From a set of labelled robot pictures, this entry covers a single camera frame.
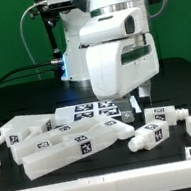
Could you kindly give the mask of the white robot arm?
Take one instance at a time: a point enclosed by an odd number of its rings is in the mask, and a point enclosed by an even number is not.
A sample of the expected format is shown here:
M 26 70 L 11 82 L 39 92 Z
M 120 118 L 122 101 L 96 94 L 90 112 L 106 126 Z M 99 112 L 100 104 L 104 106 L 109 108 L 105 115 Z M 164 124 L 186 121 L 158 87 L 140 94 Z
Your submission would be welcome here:
M 148 94 L 159 61 L 147 7 L 168 0 L 48 0 L 63 19 L 63 79 L 87 83 L 99 100 L 112 99 L 122 120 L 135 118 L 130 93 Z

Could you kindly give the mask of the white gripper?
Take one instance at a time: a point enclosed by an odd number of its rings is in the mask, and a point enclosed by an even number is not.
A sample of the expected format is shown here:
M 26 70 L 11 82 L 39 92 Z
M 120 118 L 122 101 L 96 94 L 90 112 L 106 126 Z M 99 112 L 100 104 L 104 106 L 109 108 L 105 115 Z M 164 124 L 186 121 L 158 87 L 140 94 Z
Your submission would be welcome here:
M 140 8 L 122 9 L 91 18 L 79 33 L 95 96 L 119 99 L 116 105 L 126 124 L 135 115 L 130 98 L 124 95 L 139 87 L 139 97 L 150 96 L 147 80 L 159 71 L 154 39 L 145 32 L 146 21 Z

